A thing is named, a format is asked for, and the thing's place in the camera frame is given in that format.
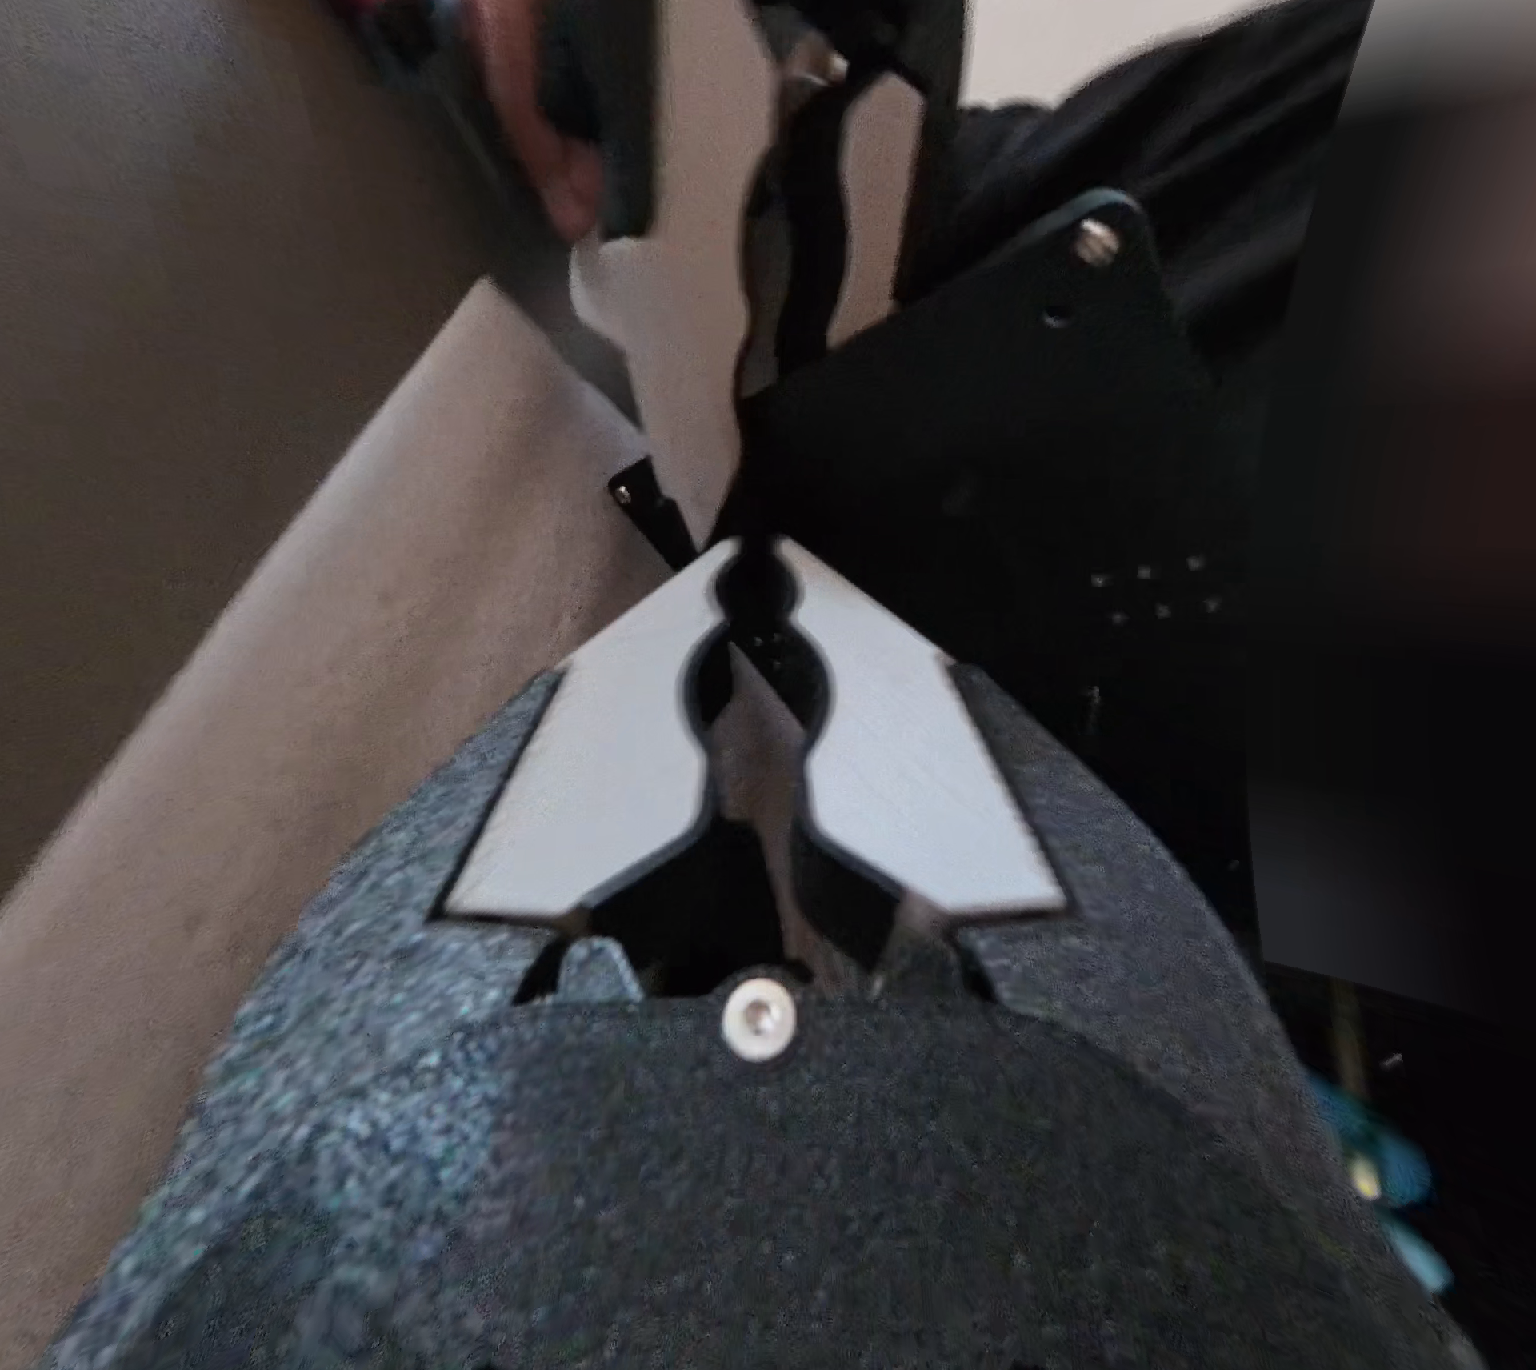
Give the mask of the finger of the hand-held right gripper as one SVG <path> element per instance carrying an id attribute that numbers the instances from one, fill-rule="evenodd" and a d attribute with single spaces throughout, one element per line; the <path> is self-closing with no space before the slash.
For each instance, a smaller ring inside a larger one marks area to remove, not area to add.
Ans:
<path id="1" fill-rule="evenodd" d="M 623 351 L 654 471 L 699 548 L 740 459 L 741 214 L 775 84 L 749 0 L 659 0 L 654 225 L 570 258 L 578 317 Z"/>
<path id="2" fill-rule="evenodd" d="M 841 347 L 894 311 L 924 102 L 882 73 L 841 115 L 836 172 L 841 195 L 841 280 L 826 344 Z"/>

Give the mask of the blue toy robot arm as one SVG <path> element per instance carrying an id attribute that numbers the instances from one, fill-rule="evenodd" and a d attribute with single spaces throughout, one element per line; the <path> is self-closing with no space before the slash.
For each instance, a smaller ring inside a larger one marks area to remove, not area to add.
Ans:
<path id="1" fill-rule="evenodd" d="M 719 1265 L 794 1278 L 814 1340 L 1404 1362 L 1434 1293 L 1251 970 L 1244 454 L 1139 208 L 1089 192 L 741 414 L 717 528 L 775 559 L 728 578 L 731 638 L 794 719 L 794 901 L 850 975 L 685 1095 Z M 938 916 L 810 833 L 780 539 L 949 653 L 1064 911 Z"/>

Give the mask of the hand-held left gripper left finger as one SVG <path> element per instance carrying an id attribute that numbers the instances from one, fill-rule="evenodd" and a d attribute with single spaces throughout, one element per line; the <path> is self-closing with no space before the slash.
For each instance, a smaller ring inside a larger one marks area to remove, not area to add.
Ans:
<path id="1" fill-rule="evenodd" d="M 578 916 L 701 836 L 736 686 L 717 590 L 737 554 L 714 545 L 561 660 L 446 916 Z"/>

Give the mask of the white foam sheet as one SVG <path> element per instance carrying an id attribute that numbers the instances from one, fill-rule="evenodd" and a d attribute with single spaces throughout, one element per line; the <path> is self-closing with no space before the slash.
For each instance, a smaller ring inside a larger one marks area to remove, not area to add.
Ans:
<path id="1" fill-rule="evenodd" d="M 3 1368 L 102 1272 L 335 861 L 661 583 L 605 492 L 637 456 L 475 282 L 3 903 Z"/>

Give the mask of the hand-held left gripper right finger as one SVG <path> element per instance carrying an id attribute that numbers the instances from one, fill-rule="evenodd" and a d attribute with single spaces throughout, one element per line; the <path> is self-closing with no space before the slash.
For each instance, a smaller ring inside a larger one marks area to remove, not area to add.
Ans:
<path id="1" fill-rule="evenodd" d="M 953 660 L 790 539 L 788 628 L 820 670 L 809 828 L 938 916 L 1053 916 L 1067 896 L 953 680 Z"/>

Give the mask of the person's right hand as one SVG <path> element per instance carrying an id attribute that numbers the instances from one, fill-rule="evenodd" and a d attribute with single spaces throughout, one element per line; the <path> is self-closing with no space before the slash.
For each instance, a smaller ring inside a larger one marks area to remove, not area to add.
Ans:
<path id="1" fill-rule="evenodd" d="M 539 109 L 539 33 L 548 0 L 460 0 L 479 78 L 509 153 L 566 245 L 599 216 L 597 153 L 560 131 Z"/>

